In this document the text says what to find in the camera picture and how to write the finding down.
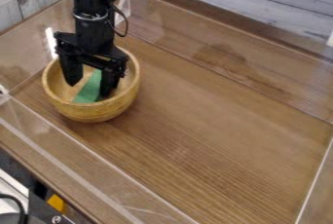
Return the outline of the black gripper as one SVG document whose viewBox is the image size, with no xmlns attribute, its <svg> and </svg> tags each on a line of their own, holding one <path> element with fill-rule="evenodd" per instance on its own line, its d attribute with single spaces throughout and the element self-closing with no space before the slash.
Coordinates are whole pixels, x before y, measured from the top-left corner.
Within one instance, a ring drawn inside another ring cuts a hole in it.
<svg viewBox="0 0 333 224">
<path fill-rule="evenodd" d="M 63 75 L 72 87 L 83 77 L 83 66 L 102 71 L 100 96 L 107 97 L 118 87 L 125 76 L 127 54 L 115 45 L 115 12 L 102 10 L 96 13 L 72 11 L 75 32 L 58 31 L 56 54 L 59 55 Z"/>
</svg>

